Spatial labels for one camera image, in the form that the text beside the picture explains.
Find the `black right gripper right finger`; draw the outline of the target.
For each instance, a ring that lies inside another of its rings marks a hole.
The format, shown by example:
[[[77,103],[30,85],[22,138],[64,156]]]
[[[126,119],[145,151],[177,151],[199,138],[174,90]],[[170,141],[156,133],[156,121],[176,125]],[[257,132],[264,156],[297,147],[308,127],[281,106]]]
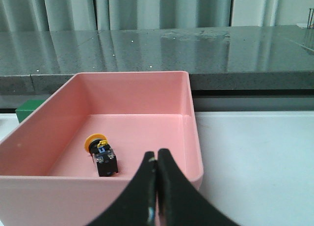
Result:
[[[236,226],[188,181],[168,149],[157,158],[159,221],[162,226]]]

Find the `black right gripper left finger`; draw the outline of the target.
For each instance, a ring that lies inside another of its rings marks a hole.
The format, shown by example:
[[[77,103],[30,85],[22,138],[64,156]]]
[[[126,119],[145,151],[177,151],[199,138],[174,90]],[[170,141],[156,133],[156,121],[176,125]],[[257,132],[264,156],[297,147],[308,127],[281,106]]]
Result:
[[[143,160],[124,191],[91,226],[154,226],[156,217],[157,162],[152,151]]]

